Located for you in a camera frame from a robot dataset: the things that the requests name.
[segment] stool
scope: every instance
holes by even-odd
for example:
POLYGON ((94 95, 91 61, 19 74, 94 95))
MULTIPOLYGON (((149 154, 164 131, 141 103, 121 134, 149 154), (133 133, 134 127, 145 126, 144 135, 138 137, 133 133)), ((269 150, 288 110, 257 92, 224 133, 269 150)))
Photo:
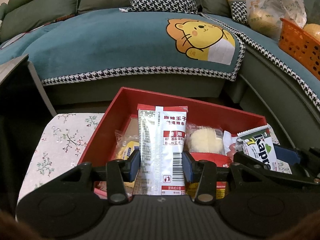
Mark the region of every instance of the stool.
POLYGON ((26 194, 75 167, 103 114, 58 114, 45 127, 23 180, 26 194))

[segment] red box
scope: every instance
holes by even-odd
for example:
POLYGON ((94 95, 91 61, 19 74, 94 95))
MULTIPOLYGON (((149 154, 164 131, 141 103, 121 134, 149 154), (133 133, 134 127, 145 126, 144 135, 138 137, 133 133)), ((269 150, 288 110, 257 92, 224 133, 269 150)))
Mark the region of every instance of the red box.
POLYGON ((263 116, 194 99, 122 87, 93 133, 79 163, 105 166, 116 147, 115 130, 125 131, 131 117, 137 117, 137 105, 188 106, 187 122, 222 128, 236 134, 266 125, 263 116))

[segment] yellow cartoon cat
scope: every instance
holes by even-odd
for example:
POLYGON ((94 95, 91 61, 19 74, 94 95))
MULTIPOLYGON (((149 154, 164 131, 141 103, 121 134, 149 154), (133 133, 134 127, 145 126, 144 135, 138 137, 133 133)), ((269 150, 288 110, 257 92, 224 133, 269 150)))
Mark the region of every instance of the yellow cartoon cat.
POLYGON ((189 58, 230 65, 235 40, 220 26, 193 19, 171 19, 167 33, 176 40, 176 48, 189 58))

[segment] houndstooth trim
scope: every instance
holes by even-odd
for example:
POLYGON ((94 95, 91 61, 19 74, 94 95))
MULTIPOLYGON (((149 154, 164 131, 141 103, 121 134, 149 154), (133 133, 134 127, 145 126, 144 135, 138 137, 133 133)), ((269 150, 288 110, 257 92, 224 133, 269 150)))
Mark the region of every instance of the houndstooth trim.
POLYGON ((201 68, 188 68, 188 67, 128 67, 128 68, 115 68, 106 69, 93 72, 87 72, 82 74, 67 75, 55 78, 47 78, 41 81, 43 86, 57 85, 57 84, 68 84, 68 83, 78 83, 93 81, 108 77, 119 77, 128 75, 143 75, 143 74, 183 74, 183 75, 198 75, 206 77, 216 77, 224 78, 227 80, 234 81, 236 78, 236 73, 238 72, 241 61, 237 63, 235 70, 232 73, 225 73, 215 70, 201 69, 201 68))
POLYGON ((196 0, 130 0, 128 12, 197 13, 196 0))
POLYGON ((318 96, 313 92, 313 90, 303 81, 303 79, 298 76, 297 73, 295 73, 291 68, 289 68, 282 60, 271 54, 267 49, 256 43, 254 40, 252 40, 249 36, 244 34, 241 31, 236 30, 235 28, 232 28, 228 24, 219 21, 217 19, 214 19, 204 13, 199 13, 199 15, 212 20, 213 22, 216 22, 228 29, 230 29, 234 34, 238 35, 243 39, 246 43, 248 43, 251 47, 259 51, 263 56, 265 56, 267 59, 269 59, 273 64, 278 66, 281 70, 283 70, 285 73, 287 73, 289 76, 293 77, 294 80, 298 82, 298 84, 302 87, 305 94, 309 97, 309 99, 312 101, 312 103, 315 105, 315 107, 320 111, 320 99, 318 96))
POLYGON ((241 2, 241 1, 232 2, 231 16, 235 22, 248 25, 247 6, 245 2, 241 2))

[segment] orange plastic basket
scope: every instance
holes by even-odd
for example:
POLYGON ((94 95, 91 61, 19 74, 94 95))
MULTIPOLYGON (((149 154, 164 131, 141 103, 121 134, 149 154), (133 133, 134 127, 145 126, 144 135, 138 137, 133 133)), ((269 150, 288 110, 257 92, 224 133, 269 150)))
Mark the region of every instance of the orange plastic basket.
POLYGON ((320 43, 294 23, 281 18, 279 48, 289 54, 320 80, 320 43))

